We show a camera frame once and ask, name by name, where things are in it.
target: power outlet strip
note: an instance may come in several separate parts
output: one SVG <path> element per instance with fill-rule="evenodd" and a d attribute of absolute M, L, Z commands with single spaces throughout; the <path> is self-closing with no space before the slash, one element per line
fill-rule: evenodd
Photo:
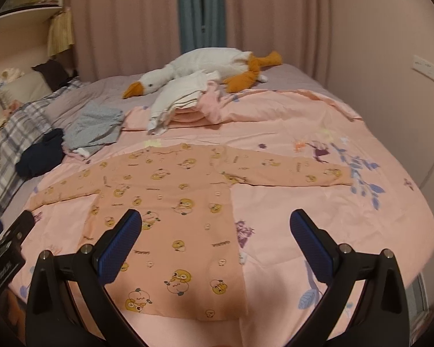
<path fill-rule="evenodd" d="M 429 61 L 415 55 L 413 56 L 412 68 L 434 81 L 434 64 L 431 64 Z"/>

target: cartoon print pajama top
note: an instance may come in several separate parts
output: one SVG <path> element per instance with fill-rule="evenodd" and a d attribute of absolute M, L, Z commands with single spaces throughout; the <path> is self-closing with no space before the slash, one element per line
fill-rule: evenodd
<path fill-rule="evenodd" d="M 246 315 L 230 186 L 351 184 L 340 165 L 228 146 L 149 147 L 96 163 L 37 193 L 31 210 L 98 194 L 80 245 L 96 242 L 129 209 L 142 229 L 106 289 L 123 310 L 198 320 Z"/>

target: light blue folded clothing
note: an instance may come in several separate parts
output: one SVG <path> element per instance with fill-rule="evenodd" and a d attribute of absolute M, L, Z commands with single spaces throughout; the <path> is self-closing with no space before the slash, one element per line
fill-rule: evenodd
<path fill-rule="evenodd" d="M 104 145 L 117 141 L 123 121 L 124 113 L 121 110 L 90 101 L 66 129 L 66 147 L 88 158 Z"/>

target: pink duvet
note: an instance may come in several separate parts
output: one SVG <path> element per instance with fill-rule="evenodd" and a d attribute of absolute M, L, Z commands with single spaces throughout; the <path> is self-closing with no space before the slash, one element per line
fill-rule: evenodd
<path fill-rule="evenodd" d="M 96 153 L 91 163 L 145 146 L 226 144 L 346 164 L 354 177 L 352 187 L 235 185 L 232 198 L 245 257 L 249 314 L 238 321 L 199 322 L 122 311 L 151 347 L 283 346 L 325 291 L 290 233 L 289 215 L 297 208 L 303 208 L 338 243 L 347 242 L 361 252 L 391 249 L 406 286 L 434 250 L 434 218 L 418 187 L 345 104 L 310 91 L 247 91 L 222 108 L 223 124 L 170 129 L 159 139 L 144 131 L 147 112 L 132 110 L 126 121 L 130 131 L 123 132 L 116 144 Z M 67 158 L 47 174 L 39 189 L 87 166 Z M 37 224 L 23 243 L 27 263 L 12 283 L 24 300 L 33 264 L 43 249 L 66 254 L 77 248 L 93 197 L 35 211 Z M 345 330 L 361 286 L 355 286 L 332 336 Z M 76 293 L 75 298 L 87 316 L 80 295 Z M 97 332 L 89 317 L 87 320 Z"/>

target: folded white towel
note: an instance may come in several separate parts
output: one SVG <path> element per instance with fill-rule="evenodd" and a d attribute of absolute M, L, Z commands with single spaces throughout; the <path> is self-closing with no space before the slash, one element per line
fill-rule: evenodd
<path fill-rule="evenodd" d="M 148 133 L 164 133 L 167 130 L 170 114 L 174 110 L 196 106 L 199 97 L 207 90 L 207 82 L 220 83 L 220 78 L 217 71 L 206 74 L 200 70 L 166 84 L 151 106 Z"/>

